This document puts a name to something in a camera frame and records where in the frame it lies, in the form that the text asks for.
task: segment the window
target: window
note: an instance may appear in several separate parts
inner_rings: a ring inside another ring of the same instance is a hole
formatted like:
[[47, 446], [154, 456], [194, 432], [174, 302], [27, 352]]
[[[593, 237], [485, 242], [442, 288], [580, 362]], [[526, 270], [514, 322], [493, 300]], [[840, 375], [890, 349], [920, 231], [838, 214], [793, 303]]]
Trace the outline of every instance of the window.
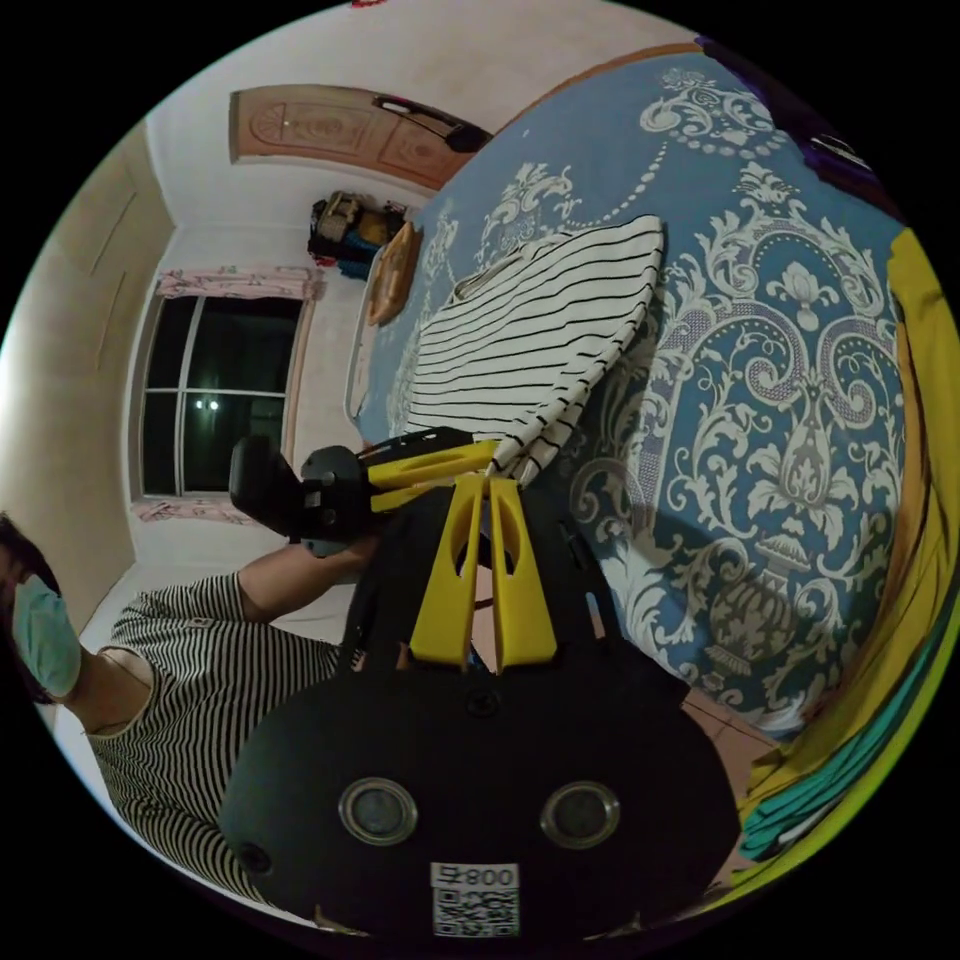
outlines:
[[302, 309], [279, 298], [164, 302], [143, 405], [146, 495], [226, 493], [238, 440], [267, 436], [282, 446]]

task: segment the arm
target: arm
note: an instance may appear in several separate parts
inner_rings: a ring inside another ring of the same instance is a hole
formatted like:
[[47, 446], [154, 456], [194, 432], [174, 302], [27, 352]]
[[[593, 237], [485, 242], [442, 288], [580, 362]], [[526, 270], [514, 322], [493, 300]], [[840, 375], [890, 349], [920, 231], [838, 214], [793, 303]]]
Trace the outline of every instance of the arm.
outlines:
[[303, 609], [334, 584], [359, 574], [373, 556], [376, 544], [368, 537], [336, 556], [319, 560], [297, 544], [254, 560], [239, 574], [243, 618], [252, 623], [272, 623]]
[[132, 621], [157, 617], [271, 623], [360, 573], [375, 547], [376, 540], [368, 538], [337, 556], [318, 560], [306, 547], [289, 546], [254, 560], [239, 573], [142, 593], [120, 615], [114, 634], [128, 629]]

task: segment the striped shirt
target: striped shirt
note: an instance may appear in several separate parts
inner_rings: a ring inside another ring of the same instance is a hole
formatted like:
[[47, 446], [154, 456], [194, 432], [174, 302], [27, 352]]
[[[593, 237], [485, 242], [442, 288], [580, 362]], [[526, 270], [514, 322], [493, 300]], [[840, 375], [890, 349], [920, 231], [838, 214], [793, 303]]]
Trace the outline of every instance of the striped shirt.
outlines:
[[420, 330], [407, 426], [500, 440], [490, 472], [529, 483], [646, 316], [663, 241], [641, 216], [541, 238], [461, 281]]
[[120, 817], [189, 872], [265, 902], [217, 827], [240, 748], [260, 720], [336, 670], [337, 647], [243, 617], [236, 574], [144, 593], [108, 646], [153, 669], [150, 698], [121, 732], [88, 739]]

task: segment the person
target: person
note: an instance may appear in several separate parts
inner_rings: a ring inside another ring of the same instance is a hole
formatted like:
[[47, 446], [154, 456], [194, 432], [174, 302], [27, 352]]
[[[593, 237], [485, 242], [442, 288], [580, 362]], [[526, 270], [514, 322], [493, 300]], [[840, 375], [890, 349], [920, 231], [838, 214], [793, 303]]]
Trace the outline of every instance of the person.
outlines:
[[356, 577], [376, 545], [325, 559], [289, 545], [237, 573], [141, 593], [94, 654], [41, 551], [0, 514], [0, 633], [32, 699], [79, 720], [130, 828], [190, 873], [264, 903], [217, 827], [227, 782], [257, 723], [329, 679], [340, 654], [273, 622]]

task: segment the blue bedsheet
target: blue bedsheet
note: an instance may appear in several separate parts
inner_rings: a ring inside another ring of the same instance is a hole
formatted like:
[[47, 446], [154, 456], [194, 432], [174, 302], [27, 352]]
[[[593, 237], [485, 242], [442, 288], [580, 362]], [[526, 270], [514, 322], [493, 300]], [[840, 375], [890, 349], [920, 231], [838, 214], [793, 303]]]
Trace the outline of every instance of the blue bedsheet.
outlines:
[[548, 99], [431, 201], [358, 427], [405, 429], [418, 324], [455, 281], [557, 228], [667, 230], [657, 308], [537, 483], [569, 505], [627, 635], [789, 739], [866, 639], [903, 416], [886, 260], [900, 225], [824, 185], [700, 54]]

